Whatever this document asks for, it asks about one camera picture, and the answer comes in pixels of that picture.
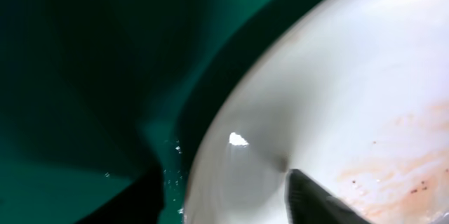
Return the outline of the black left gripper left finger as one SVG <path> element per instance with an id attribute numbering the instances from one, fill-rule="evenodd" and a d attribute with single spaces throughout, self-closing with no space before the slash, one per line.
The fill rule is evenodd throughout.
<path id="1" fill-rule="evenodd" d="M 157 224 L 163 208 L 163 170 L 157 164 L 76 224 Z"/>

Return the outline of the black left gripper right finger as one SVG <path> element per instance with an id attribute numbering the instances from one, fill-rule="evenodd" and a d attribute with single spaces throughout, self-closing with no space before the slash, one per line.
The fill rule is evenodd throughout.
<path id="1" fill-rule="evenodd" d="M 286 184 L 291 224 L 370 224 L 299 169 L 291 169 Z"/>

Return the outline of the white plate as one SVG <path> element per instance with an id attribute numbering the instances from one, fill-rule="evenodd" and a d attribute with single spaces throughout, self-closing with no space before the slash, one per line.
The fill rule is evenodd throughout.
<path id="1" fill-rule="evenodd" d="M 448 222 L 448 0 L 324 0 L 207 130 L 185 223 L 288 223 L 299 169 L 371 223 Z"/>

